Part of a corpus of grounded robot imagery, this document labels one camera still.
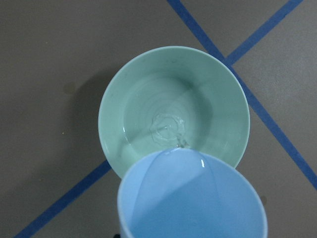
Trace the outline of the pale green ceramic bowl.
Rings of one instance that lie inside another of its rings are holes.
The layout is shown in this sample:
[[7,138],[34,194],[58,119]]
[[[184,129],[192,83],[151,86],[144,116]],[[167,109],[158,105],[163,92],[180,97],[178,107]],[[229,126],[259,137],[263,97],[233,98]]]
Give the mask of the pale green ceramic bowl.
[[248,144],[250,111],[241,84],[221,61],[194,48],[166,46],[133,58],[112,78],[98,133],[120,178],[146,155],[176,147],[236,167]]

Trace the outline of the light blue plastic cup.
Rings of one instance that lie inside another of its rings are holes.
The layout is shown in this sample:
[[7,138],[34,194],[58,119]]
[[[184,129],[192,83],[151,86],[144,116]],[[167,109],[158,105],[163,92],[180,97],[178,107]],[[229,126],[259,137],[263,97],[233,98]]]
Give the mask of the light blue plastic cup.
[[265,238],[264,206],[236,169],[191,149],[149,154],[117,196],[123,238]]

